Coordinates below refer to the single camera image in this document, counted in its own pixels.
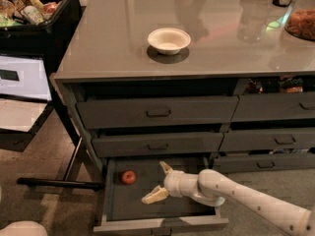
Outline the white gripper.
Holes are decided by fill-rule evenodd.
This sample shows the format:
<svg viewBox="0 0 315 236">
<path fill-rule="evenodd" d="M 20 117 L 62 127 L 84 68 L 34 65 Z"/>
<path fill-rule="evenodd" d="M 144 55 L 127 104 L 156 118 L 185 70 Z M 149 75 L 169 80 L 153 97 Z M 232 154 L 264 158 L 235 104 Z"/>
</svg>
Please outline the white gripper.
<svg viewBox="0 0 315 236">
<path fill-rule="evenodd" d="M 168 195 L 175 198 L 193 197 L 198 193 L 198 175 L 173 170 L 166 162 L 159 163 L 165 176 L 164 187 L 156 186 L 151 192 L 142 197 L 142 203 L 150 205 L 165 200 Z"/>
</svg>

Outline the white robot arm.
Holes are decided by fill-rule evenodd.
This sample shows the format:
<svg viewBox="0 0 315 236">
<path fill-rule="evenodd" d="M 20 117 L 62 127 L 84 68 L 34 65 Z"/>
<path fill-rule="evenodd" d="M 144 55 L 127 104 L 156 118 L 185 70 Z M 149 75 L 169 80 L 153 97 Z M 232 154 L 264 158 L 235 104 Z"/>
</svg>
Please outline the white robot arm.
<svg viewBox="0 0 315 236">
<path fill-rule="evenodd" d="M 232 199 L 288 236 L 315 236 L 314 208 L 308 210 L 279 200 L 238 184 L 213 169 L 204 169 L 199 174 L 188 174 L 174 170 L 164 161 L 159 164 L 165 174 L 164 186 L 153 188 L 142 198 L 143 204 L 156 203 L 167 197 L 188 197 L 208 207 L 219 207 L 226 199 Z"/>
</svg>

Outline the white robot base corner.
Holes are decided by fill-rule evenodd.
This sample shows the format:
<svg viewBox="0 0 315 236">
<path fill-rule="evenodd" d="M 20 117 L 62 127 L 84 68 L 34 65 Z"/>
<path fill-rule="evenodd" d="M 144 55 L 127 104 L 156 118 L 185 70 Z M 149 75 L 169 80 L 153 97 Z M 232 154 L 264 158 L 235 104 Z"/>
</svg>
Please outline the white robot base corner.
<svg viewBox="0 0 315 236">
<path fill-rule="evenodd" d="M 0 230 L 0 236 L 48 236 L 45 228 L 34 221 L 18 221 Z"/>
</svg>

